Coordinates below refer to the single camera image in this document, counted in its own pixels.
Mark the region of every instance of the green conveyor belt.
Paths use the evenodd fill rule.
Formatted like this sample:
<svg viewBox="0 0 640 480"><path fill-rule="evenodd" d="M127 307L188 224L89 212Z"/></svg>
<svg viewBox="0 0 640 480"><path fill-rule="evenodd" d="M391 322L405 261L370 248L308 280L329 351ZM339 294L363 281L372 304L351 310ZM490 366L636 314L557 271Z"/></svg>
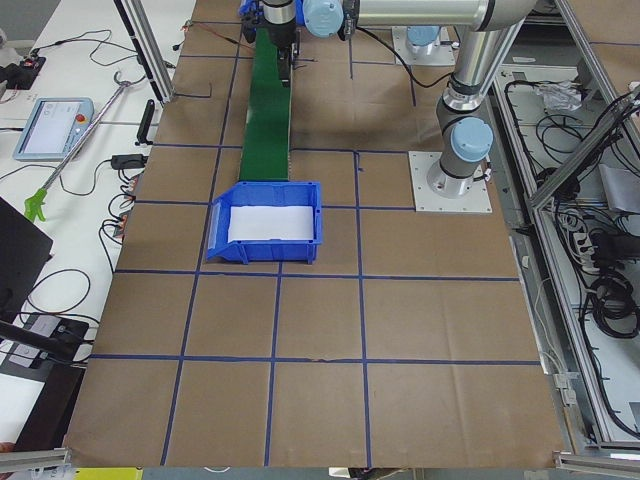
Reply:
<svg viewBox="0 0 640 480"><path fill-rule="evenodd" d="M255 45L240 181L287 181L291 89L278 78L277 50L266 30L258 30Z"/></svg>

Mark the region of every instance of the light blue joint cap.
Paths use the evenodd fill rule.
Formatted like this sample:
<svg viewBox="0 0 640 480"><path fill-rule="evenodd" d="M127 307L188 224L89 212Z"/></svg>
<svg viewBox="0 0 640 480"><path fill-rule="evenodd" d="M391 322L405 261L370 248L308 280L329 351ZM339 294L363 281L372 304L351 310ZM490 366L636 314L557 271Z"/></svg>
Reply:
<svg viewBox="0 0 640 480"><path fill-rule="evenodd" d="M438 39L440 27L407 27L407 39L416 47L426 47Z"/></svg>
<svg viewBox="0 0 640 480"><path fill-rule="evenodd" d="M304 0L302 11L307 29L320 38L338 33L344 20L340 0Z"/></svg>
<svg viewBox="0 0 640 480"><path fill-rule="evenodd" d="M479 118L464 118L451 132L453 151L465 162L479 162L487 156L492 144L493 130Z"/></svg>

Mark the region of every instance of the tablet screen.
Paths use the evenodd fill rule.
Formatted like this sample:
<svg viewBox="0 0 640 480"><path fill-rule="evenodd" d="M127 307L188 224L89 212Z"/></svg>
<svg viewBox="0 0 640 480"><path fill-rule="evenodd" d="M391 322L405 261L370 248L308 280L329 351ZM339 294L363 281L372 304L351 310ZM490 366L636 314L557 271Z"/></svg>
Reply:
<svg viewBox="0 0 640 480"><path fill-rule="evenodd" d="M22 151L62 152L81 105L81 102L43 102Z"/></svg>

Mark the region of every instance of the white mounting plate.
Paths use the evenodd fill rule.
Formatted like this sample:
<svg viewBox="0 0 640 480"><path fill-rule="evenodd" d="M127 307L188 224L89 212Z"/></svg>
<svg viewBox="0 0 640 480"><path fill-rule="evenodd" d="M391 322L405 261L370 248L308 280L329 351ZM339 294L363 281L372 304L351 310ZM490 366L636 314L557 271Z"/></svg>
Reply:
<svg viewBox="0 0 640 480"><path fill-rule="evenodd" d="M391 27L393 48L407 62L407 65L426 65L431 67L449 67L456 64L453 49L450 45L434 47L430 55L416 56L407 48L407 27ZM446 28L440 30L440 41L448 42L449 33Z"/></svg>
<svg viewBox="0 0 640 480"><path fill-rule="evenodd" d="M444 198L431 190L427 185L427 172L431 165L440 160L441 152L409 152L411 167L411 183L413 184L413 200L416 212L435 213L484 213L493 212L489 192L484 181L473 182L471 190L461 198ZM478 167L474 176L482 175Z"/></svg>

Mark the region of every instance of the computer monitor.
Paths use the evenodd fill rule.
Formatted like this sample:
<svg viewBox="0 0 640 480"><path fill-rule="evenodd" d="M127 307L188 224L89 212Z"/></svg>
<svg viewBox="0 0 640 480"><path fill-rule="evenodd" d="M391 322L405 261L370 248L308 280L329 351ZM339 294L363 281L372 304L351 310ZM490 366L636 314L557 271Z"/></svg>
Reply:
<svg viewBox="0 0 640 480"><path fill-rule="evenodd" d="M13 322L52 245L53 240L0 197L0 320Z"/></svg>

